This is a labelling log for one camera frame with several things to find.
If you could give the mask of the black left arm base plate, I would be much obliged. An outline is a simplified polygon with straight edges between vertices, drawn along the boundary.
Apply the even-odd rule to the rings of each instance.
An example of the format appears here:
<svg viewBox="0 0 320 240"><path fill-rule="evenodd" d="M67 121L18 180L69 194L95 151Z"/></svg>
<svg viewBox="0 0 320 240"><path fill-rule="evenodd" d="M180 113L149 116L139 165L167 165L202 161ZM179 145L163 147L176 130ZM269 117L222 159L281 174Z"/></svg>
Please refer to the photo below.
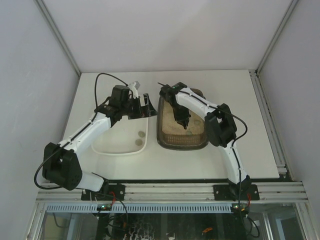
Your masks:
<svg viewBox="0 0 320 240"><path fill-rule="evenodd" d="M95 192L85 189L81 194L82 201L123 201L125 198L126 186L124 184L106 184L101 190Z"/></svg>

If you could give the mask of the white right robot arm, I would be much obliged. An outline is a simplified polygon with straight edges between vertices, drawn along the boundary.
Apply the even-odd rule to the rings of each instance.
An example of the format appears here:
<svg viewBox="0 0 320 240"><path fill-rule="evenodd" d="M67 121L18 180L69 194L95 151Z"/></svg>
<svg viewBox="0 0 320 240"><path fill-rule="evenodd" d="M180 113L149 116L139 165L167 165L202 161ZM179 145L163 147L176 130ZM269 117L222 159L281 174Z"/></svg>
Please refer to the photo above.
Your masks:
<svg viewBox="0 0 320 240"><path fill-rule="evenodd" d="M176 123L187 128L190 111L204 121L205 134L213 146L219 148L224 157L230 192L240 198L252 181L247 174L237 149L237 140L248 132L247 124L231 113L225 103L217 105L179 82L173 86L161 84L159 95L170 104Z"/></svg>

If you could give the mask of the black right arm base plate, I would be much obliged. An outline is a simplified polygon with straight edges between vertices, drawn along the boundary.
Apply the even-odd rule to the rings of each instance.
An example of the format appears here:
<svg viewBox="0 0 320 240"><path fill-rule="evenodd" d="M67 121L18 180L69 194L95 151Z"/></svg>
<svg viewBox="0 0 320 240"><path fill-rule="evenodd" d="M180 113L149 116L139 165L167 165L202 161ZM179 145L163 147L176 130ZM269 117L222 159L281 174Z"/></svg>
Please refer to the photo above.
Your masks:
<svg viewBox="0 0 320 240"><path fill-rule="evenodd" d="M255 184L241 186L241 188L230 184L215 184L213 185L213 194L216 201L260 200L258 186Z"/></svg>

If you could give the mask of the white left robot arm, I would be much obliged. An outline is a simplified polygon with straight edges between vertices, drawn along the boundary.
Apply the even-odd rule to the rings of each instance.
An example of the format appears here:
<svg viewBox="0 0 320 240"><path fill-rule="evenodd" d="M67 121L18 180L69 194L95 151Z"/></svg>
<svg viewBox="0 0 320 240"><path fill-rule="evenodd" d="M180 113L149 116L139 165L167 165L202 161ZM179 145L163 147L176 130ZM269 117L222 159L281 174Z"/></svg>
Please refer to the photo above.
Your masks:
<svg viewBox="0 0 320 240"><path fill-rule="evenodd" d="M157 115L149 95L140 95L139 87L137 81L127 86L115 85L111 96L95 108L92 118L86 124L59 143L50 142L45 146L43 163L37 172L56 184L57 189L84 189L92 192L103 189L107 180L82 170L78 157L124 116L129 120L135 120Z"/></svg>

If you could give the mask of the brown translucent litter box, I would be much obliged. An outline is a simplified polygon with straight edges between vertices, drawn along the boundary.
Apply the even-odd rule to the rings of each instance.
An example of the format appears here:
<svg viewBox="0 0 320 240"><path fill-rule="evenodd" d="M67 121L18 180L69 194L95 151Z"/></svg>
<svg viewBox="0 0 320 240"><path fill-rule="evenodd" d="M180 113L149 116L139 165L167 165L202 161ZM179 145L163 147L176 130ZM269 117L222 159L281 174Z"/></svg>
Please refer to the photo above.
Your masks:
<svg viewBox="0 0 320 240"><path fill-rule="evenodd" d="M177 151L200 150L206 147L209 140L207 139L205 126L204 133L199 135L170 135L163 133L162 116L164 102L166 102L164 98L160 97L158 101L158 115L156 123L156 138L158 144L165 149Z"/></svg>

